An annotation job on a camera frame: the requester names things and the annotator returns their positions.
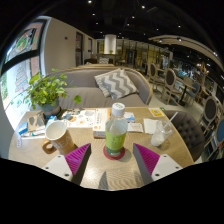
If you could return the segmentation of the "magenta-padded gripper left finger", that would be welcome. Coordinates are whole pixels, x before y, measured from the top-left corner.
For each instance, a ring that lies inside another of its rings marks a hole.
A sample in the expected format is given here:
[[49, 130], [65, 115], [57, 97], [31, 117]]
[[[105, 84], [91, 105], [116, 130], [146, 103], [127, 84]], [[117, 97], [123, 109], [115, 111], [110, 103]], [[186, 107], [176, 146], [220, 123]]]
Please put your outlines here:
[[80, 185], [90, 155], [91, 144], [88, 143], [73, 150], [66, 156], [55, 156], [50, 162], [43, 166], [43, 170], [73, 182], [76, 185]]

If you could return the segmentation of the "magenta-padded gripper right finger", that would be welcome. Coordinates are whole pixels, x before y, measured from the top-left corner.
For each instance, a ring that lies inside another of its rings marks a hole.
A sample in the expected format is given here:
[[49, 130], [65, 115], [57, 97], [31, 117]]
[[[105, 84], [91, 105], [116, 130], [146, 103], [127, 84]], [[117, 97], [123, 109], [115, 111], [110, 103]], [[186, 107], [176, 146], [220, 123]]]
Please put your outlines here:
[[182, 169], [168, 154], [158, 155], [139, 144], [133, 144], [133, 154], [145, 185]]

